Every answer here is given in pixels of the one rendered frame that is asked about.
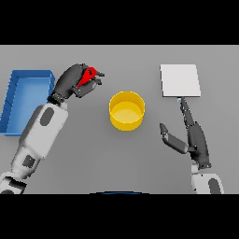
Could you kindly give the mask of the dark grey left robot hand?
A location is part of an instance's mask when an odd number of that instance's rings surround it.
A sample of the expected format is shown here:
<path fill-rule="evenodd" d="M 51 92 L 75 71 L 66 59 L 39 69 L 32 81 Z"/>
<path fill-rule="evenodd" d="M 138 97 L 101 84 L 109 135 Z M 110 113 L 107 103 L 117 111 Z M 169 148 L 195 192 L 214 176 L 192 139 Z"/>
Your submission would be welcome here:
<path fill-rule="evenodd" d="M 105 74 L 96 70 L 97 73 L 95 77 L 81 87 L 77 87 L 84 71 L 88 67 L 89 66 L 84 63 L 76 63 L 65 70 L 58 79 L 52 94 L 48 97 L 48 101 L 54 105 L 60 105 L 72 94 L 77 98 L 82 98 L 93 91 L 97 85 L 101 85 L 102 81 L 100 77 L 103 77 Z"/>

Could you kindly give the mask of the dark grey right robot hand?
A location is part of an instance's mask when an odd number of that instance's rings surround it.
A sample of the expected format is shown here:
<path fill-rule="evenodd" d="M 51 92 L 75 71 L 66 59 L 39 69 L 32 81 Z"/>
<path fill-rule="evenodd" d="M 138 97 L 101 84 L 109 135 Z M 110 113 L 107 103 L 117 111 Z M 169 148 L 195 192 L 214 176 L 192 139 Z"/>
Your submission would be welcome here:
<path fill-rule="evenodd" d="M 186 99 L 178 97 L 177 101 L 180 103 L 180 110 L 187 130 L 188 143 L 170 134 L 164 123 L 160 124 L 162 142 L 181 154 L 189 153 L 191 159 L 198 163 L 199 169 L 211 168 L 208 146 L 202 127 L 193 119 Z"/>

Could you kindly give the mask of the red beaker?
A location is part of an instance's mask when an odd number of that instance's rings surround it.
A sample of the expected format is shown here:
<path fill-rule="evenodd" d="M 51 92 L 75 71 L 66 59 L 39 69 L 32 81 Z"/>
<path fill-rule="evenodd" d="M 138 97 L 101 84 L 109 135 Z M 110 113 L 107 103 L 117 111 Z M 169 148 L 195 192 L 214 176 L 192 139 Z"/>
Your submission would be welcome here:
<path fill-rule="evenodd" d="M 81 78 L 81 80 L 79 81 L 77 87 L 81 87 L 82 85 L 86 84 L 87 82 L 89 82 L 93 77 L 96 76 L 97 71 L 95 70 L 94 67 L 88 67 L 84 73 L 83 76 Z"/>

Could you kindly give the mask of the pale square scale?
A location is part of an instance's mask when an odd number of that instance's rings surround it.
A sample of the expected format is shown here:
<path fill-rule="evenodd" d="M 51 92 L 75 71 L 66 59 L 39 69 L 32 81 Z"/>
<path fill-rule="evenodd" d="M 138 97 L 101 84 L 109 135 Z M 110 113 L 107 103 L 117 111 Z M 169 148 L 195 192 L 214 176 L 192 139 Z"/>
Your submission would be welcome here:
<path fill-rule="evenodd" d="M 161 64 L 163 97 L 200 97 L 201 90 L 195 64 Z"/>

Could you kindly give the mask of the yellow bowl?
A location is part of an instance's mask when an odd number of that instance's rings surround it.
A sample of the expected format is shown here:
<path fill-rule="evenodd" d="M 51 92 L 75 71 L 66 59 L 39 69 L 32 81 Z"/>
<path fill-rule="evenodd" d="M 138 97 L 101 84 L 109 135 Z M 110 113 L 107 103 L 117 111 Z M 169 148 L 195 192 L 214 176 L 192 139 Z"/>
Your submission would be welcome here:
<path fill-rule="evenodd" d="M 112 125 L 119 131 L 134 131 L 144 118 L 146 105 L 134 91 L 120 91 L 109 101 L 108 114 Z"/>

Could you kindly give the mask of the blue tray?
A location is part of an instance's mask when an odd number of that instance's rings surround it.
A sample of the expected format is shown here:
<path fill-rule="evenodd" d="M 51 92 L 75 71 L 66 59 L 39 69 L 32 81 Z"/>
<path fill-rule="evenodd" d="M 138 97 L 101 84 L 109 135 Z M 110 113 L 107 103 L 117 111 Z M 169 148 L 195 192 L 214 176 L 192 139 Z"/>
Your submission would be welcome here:
<path fill-rule="evenodd" d="M 51 70 L 12 70 L 0 115 L 0 134 L 20 136 L 35 109 L 47 102 L 54 82 Z"/>

